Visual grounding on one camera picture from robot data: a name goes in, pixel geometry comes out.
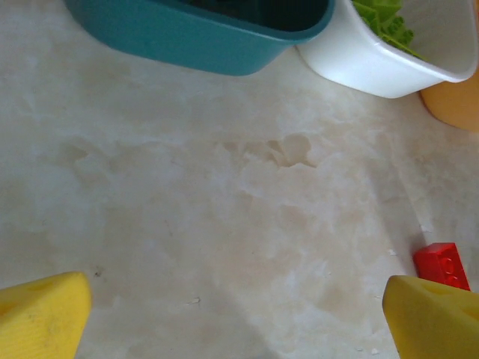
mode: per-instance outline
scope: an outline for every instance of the red lego brick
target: red lego brick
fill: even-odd
[[[412,259],[420,278],[471,290],[454,243],[433,243],[414,253]]]

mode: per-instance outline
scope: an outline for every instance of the white plastic container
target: white plastic container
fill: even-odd
[[[298,46],[315,72],[380,97],[397,98],[443,81],[461,82],[478,66],[475,0],[403,0],[399,14],[422,61],[380,40],[351,0],[337,0],[331,22]]]

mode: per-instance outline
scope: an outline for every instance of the white marble surface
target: white marble surface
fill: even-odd
[[[479,289],[479,137],[417,95],[229,78],[121,54],[60,0],[0,3],[0,285],[91,279],[78,359],[397,358],[410,251]]]

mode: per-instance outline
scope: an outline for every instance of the teal plastic bowl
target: teal plastic bowl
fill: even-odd
[[[75,20],[113,49],[242,76],[318,35],[334,0],[65,0]]]

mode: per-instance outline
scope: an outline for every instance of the orange container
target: orange container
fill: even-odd
[[[479,132],[479,67],[464,82],[443,82],[422,90],[421,95],[426,107],[438,120]]]

